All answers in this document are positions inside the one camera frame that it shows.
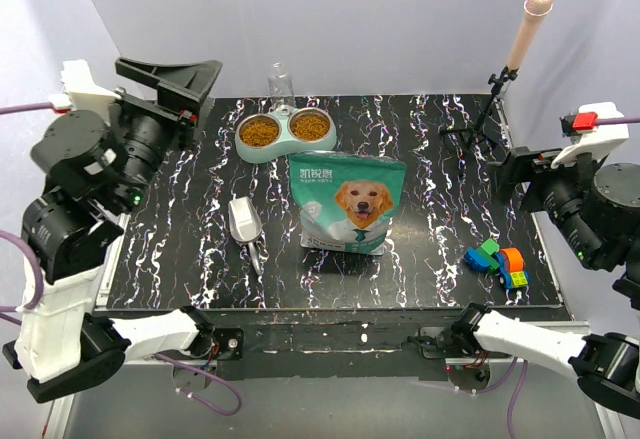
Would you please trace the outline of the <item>teal dog food bag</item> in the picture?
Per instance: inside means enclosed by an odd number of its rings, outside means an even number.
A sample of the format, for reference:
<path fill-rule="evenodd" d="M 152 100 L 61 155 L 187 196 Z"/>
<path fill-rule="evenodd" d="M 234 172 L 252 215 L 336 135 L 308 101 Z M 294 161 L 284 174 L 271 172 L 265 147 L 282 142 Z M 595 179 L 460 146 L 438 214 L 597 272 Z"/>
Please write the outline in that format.
<path fill-rule="evenodd" d="M 386 156 L 320 151 L 290 155 L 301 246 L 382 255 L 406 172 L 405 163 Z"/>

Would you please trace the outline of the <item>teal double pet bowl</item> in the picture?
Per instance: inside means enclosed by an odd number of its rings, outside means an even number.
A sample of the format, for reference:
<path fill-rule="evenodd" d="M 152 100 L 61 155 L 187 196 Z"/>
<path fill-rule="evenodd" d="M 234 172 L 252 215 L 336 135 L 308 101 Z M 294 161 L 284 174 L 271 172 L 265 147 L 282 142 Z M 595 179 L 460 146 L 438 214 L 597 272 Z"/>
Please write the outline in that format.
<path fill-rule="evenodd" d="M 240 127 L 250 118 L 259 116 L 276 120 L 280 134 L 275 142 L 266 147 L 249 147 L 240 139 Z M 330 151 L 336 143 L 337 130 L 333 119 L 324 110 L 314 107 L 283 107 L 270 113 L 254 114 L 244 118 L 235 131 L 236 152 L 250 164 L 262 164 L 299 152 Z"/>

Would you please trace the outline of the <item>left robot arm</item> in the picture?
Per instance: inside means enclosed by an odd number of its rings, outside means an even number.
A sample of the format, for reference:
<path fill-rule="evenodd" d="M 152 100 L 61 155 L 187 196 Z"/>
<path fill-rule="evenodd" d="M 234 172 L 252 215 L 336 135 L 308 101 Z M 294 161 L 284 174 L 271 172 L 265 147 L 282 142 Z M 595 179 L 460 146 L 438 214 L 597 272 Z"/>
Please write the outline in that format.
<path fill-rule="evenodd" d="M 14 238 L 26 284 L 19 336 L 2 352 L 38 403 L 96 387 L 131 360 L 165 351 L 200 359 L 214 345 L 213 325 L 191 306 L 133 320 L 92 313 L 107 251 L 123 234 L 118 217 L 141 204 L 170 150 L 193 145 L 222 65 L 119 58 L 115 69 L 155 99 L 101 87 L 87 62 L 67 61 L 56 119 L 30 152 L 45 186 Z"/>

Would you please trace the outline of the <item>grey food scoop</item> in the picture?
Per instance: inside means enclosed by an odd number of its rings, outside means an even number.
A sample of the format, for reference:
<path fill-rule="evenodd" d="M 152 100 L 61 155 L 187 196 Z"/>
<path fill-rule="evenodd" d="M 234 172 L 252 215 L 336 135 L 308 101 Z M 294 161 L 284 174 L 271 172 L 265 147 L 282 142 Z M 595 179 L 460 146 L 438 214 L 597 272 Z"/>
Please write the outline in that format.
<path fill-rule="evenodd" d="M 248 197 L 232 199 L 228 204 L 229 229 L 232 238 L 248 248 L 252 267 L 258 276 L 262 275 L 262 266 L 256 246 L 262 234 L 262 222 Z"/>

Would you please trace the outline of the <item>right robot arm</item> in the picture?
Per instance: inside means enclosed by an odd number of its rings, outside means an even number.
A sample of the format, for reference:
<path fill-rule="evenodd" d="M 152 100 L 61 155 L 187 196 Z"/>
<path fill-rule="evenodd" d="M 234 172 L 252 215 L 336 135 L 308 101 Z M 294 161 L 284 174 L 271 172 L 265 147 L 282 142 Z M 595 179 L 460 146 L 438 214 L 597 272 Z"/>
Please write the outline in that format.
<path fill-rule="evenodd" d="M 621 266 L 614 290 L 639 308 L 639 167 L 605 164 L 581 153 L 574 164 L 554 167 L 557 149 L 514 148 L 490 166 L 492 191 L 505 203 L 516 185 L 527 186 L 520 207 L 544 212 L 588 270 Z M 464 356 L 499 352 L 576 380 L 597 404 L 639 416 L 639 342 L 620 333 L 578 336 L 521 323 L 479 304 L 469 305 L 452 328 Z"/>

